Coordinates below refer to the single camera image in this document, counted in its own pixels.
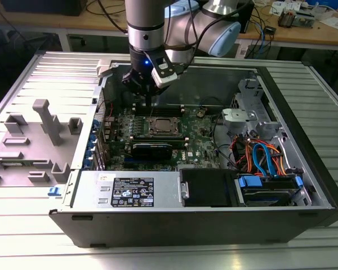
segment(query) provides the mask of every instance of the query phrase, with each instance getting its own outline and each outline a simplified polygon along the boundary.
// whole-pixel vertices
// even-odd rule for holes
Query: slotted aluminum surface
[[[18,94],[13,93],[9,105],[0,112],[0,132],[5,131],[2,121],[8,110],[26,114],[34,97],[49,97],[49,100],[51,96],[60,97],[50,105],[60,119],[85,114],[98,82],[93,68],[105,56],[94,53],[38,56],[14,86]],[[338,97],[315,71],[299,62],[205,58],[195,61],[268,67],[338,184]],[[28,117],[39,121],[31,114]],[[81,249],[48,217],[48,211],[60,200],[49,198],[47,192],[43,187],[0,188],[0,269],[15,266],[26,269],[338,268],[338,222],[328,228],[310,229],[288,244]]]

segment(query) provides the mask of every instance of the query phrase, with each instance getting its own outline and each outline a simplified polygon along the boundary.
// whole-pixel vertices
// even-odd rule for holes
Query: floor
[[[23,33],[25,39],[36,38],[43,35],[37,33]],[[23,39],[17,33],[9,33],[10,42],[2,44],[0,42],[0,101],[13,85],[27,63],[37,50],[60,51],[60,45],[55,38],[46,42],[35,42],[24,46]],[[74,51],[82,52],[110,52],[128,53],[127,38],[107,37],[108,47],[105,48],[103,37],[85,36],[86,45],[82,46],[81,41],[72,40]],[[235,45],[225,57],[234,57],[237,50]],[[338,52],[332,57],[333,52],[321,51],[316,49],[293,49],[272,47],[269,53],[257,56],[258,59],[279,59],[279,60],[299,60],[308,62],[330,82],[333,73],[336,73],[338,65]],[[338,80],[332,85],[338,94]]]

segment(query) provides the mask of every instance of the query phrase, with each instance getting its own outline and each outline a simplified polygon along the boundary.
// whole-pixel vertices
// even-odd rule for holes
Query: warning label
[[[112,207],[154,207],[154,178],[115,178]]]

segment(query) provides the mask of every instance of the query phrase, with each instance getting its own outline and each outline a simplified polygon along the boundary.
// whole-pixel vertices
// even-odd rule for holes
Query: robotic arm
[[[199,44],[188,0],[125,0],[132,69],[122,82],[134,94],[144,96],[147,106],[151,105],[153,96],[165,91],[185,69],[183,64],[174,65],[167,56],[166,31],[169,31],[166,40],[169,47],[186,46],[192,52],[191,46],[195,44],[196,49],[219,57],[231,49],[240,32],[240,23],[218,21],[237,9],[238,0],[210,0],[201,11],[196,1],[190,1],[195,29],[198,36],[202,35]],[[170,17],[169,28],[165,17]]]

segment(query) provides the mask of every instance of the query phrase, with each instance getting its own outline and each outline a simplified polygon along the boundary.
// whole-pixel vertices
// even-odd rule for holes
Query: computer case
[[[79,16],[87,0],[0,0],[0,2],[7,12]]]

